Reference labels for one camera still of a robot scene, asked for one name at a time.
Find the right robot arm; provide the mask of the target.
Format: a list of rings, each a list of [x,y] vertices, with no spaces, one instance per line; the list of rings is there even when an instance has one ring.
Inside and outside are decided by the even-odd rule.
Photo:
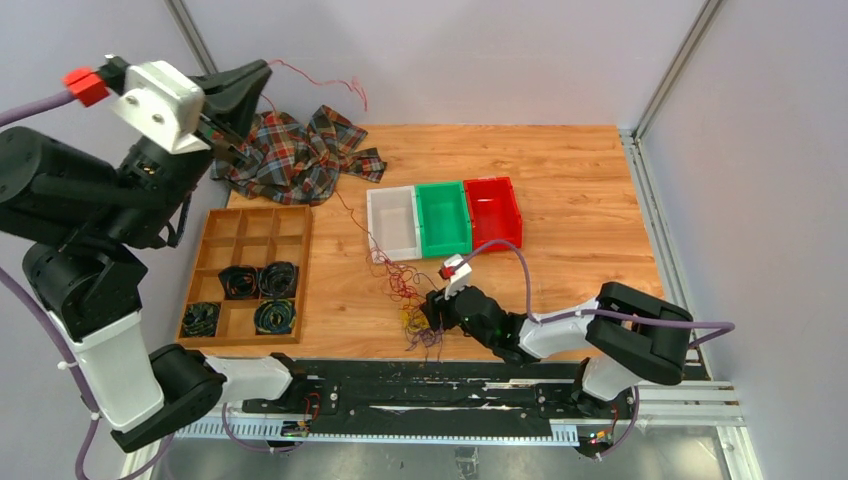
[[[694,321],[687,310],[618,282],[547,314],[509,312],[474,286],[451,297],[431,291],[420,310],[433,329],[460,328],[508,364],[596,348],[598,356],[581,363],[571,390],[574,408],[587,417],[641,381],[679,384]]]

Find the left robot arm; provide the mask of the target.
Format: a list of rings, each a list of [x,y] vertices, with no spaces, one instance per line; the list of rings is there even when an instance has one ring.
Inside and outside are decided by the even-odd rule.
[[[29,240],[22,300],[80,385],[84,404],[131,453],[214,407],[263,399],[283,413],[306,400],[306,373],[281,353],[207,356],[178,344],[149,351],[140,323],[141,249],[175,247],[198,182],[234,157],[271,76],[267,62],[188,76],[165,61],[109,56],[64,77],[61,92],[1,116],[1,229]],[[23,120],[110,94],[140,133],[118,166],[25,127]]]

